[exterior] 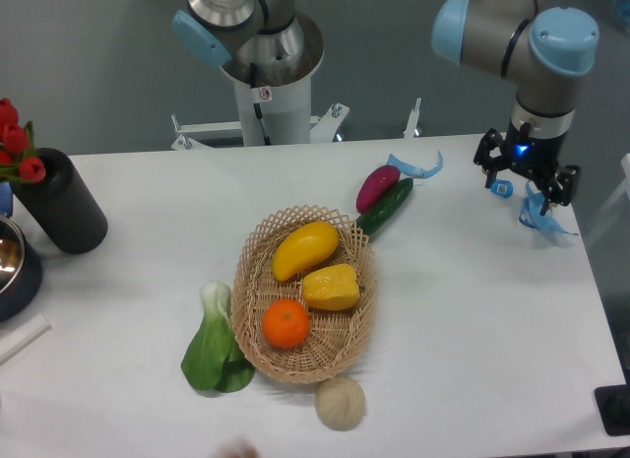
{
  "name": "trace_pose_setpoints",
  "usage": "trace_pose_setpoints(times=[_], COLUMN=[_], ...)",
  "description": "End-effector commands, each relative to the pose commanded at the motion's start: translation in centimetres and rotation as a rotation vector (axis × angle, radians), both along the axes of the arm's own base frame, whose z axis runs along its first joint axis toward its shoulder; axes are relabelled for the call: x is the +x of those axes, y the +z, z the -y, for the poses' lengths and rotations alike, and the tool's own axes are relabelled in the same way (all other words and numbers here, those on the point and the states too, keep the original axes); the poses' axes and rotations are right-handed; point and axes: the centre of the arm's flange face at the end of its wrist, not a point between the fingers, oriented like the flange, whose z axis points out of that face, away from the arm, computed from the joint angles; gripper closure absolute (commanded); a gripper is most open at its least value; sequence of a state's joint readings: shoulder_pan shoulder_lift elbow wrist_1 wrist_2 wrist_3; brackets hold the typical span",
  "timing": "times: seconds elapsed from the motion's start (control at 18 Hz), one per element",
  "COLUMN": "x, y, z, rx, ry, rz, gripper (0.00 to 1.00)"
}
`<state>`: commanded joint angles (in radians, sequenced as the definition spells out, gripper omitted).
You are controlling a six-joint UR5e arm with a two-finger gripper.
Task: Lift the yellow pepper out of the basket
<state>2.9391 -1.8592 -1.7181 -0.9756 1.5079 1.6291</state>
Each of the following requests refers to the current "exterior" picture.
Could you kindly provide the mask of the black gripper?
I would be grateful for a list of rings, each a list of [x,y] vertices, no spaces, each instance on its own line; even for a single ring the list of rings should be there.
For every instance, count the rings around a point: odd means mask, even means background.
[[[545,216],[551,205],[568,206],[577,194],[581,178],[578,165],[558,166],[558,157],[566,135],[539,138],[531,123],[510,123],[506,138],[490,128],[479,140],[473,163],[485,174],[485,187],[491,187],[497,174],[510,169],[519,175],[539,181],[543,196],[539,214]]]

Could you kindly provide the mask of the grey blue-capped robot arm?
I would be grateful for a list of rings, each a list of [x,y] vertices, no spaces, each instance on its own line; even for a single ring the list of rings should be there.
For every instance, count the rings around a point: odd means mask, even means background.
[[[595,63],[599,27],[585,12],[548,0],[447,0],[431,33],[434,52],[517,86],[505,135],[481,139],[474,162],[493,182],[511,170],[544,205],[570,204],[581,171],[561,165],[584,77]],[[172,20],[182,44],[234,85],[247,146],[311,143],[311,78],[322,34],[295,0],[186,0]]]

